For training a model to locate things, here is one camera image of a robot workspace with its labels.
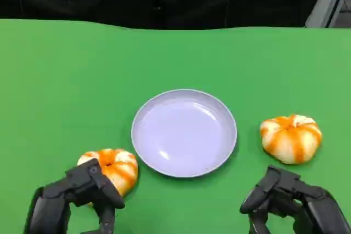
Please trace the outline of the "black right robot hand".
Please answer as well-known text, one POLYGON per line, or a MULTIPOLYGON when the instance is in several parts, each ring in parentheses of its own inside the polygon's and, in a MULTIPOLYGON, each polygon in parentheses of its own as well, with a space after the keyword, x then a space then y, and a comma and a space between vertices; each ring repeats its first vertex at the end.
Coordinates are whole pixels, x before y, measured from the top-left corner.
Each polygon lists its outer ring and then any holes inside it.
POLYGON ((249 233, 270 233, 266 225, 270 214, 293 218, 295 233, 350 233, 347 219, 328 190, 273 165, 245 198, 240 213, 248 215, 249 233))

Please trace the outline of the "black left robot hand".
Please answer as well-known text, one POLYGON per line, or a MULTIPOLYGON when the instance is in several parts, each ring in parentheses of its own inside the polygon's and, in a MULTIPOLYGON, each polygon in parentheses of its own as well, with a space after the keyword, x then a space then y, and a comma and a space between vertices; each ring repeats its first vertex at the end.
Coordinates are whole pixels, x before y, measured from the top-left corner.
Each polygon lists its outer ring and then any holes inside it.
POLYGON ((31 200, 24 233, 67 233, 71 210, 88 203, 99 217, 99 226, 86 233, 113 233, 116 210, 124 200, 96 158, 65 172, 65 177, 39 187, 31 200))

